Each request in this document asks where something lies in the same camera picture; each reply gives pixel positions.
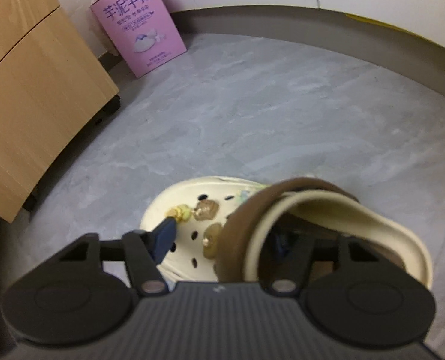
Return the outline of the cream clog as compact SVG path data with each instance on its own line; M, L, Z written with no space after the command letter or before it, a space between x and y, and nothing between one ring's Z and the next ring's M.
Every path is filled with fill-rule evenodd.
M334 184L310 177L264 185L228 176L185 180L161 192L139 228L174 219L172 249L159 266L170 281L263 281L299 236L368 242L427 288L427 247L408 228L377 214Z

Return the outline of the pink milk carton box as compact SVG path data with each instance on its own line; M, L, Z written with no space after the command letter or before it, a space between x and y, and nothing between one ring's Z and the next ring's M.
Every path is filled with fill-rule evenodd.
M187 52L163 0L94 0L91 11L138 78Z

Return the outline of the wooden drawer cabinet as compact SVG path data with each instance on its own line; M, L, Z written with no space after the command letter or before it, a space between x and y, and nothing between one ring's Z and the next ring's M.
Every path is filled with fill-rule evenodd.
M12 222L70 141L120 105L58 0L0 0L0 218Z

